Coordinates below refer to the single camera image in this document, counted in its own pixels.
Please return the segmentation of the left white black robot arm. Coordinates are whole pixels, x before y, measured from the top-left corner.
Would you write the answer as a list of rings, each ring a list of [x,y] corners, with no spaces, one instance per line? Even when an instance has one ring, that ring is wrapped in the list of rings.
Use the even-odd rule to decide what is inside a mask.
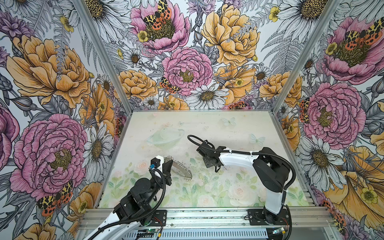
[[[165,198],[167,187],[172,184],[173,163],[170,156],[151,159],[148,169],[151,177],[137,180],[108,217],[85,239],[118,240],[129,231],[150,223]]]

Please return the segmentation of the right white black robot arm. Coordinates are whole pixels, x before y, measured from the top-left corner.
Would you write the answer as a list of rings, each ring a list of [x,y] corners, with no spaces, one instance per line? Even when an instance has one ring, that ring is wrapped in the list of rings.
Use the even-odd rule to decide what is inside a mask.
[[[276,224],[282,213],[288,188],[296,180],[293,165],[285,158],[277,155],[272,149],[264,147],[259,152],[236,151],[223,146],[215,148],[207,140],[195,144],[197,152],[203,157],[207,168],[221,167],[252,168],[267,190],[267,199],[261,213],[267,224]]]

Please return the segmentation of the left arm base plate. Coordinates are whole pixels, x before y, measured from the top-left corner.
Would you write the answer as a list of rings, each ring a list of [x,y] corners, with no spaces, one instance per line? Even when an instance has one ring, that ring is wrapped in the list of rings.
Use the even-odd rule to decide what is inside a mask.
[[[152,215],[141,220],[141,224],[144,227],[165,227],[167,214],[167,210],[156,210]]]

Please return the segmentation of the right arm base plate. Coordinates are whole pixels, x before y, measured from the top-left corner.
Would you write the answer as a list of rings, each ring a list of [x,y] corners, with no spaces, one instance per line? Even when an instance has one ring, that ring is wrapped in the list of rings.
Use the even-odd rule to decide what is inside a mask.
[[[286,209],[277,215],[264,209],[248,209],[246,219],[251,226],[288,226],[292,223],[290,216]]]

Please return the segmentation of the silver metal keyring plate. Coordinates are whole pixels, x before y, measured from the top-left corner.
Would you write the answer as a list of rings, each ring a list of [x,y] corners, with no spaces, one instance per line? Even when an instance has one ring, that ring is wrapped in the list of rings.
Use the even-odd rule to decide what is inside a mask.
[[[183,177],[187,181],[190,181],[193,179],[192,172],[183,163],[174,160],[172,156],[167,156],[164,158],[165,163],[169,161],[173,162],[171,171],[173,171],[178,176]]]

